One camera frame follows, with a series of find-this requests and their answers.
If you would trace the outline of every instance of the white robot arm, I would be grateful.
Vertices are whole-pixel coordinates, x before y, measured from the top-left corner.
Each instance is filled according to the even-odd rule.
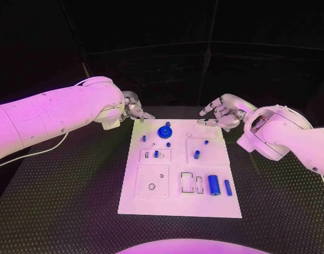
[[[214,110],[217,119],[201,119],[198,124],[220,126],[225,131],[244,122],[238,145],[256,150],[267,159],[280,160],[293,152],[303,166],[324,175],[324,128],[314,129],[305,117],[286,106],[256,108],[231,94],[224,94],[202,109]]]
[[[136,94],[121,92],[108,78],[91,77],[80,83],[0,105],[0,158],[91,121],[108,130],[127,117],[153,118]]]

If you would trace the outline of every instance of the blue object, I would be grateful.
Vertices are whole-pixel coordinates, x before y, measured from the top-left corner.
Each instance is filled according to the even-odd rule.
[[[172,136],[172,128],[169,122],[166,122],[166,125],[158,129],[158,135],[163,139],[168,139]]]
[[[198,156],[199,156],[199,151],[197,150],[194,154],[194,159],[198,159]]]
[[[233,191],[231,191],[231,186],[228,184],[228,180],[224,180],[224,184],[225,184],[225,189],[227,189],[227,195],[231,196],[233,195]]]
[[[208,182],[210,182],[210,195],[218,196],[221,194],[221,189],[217,175],[208,176]]]

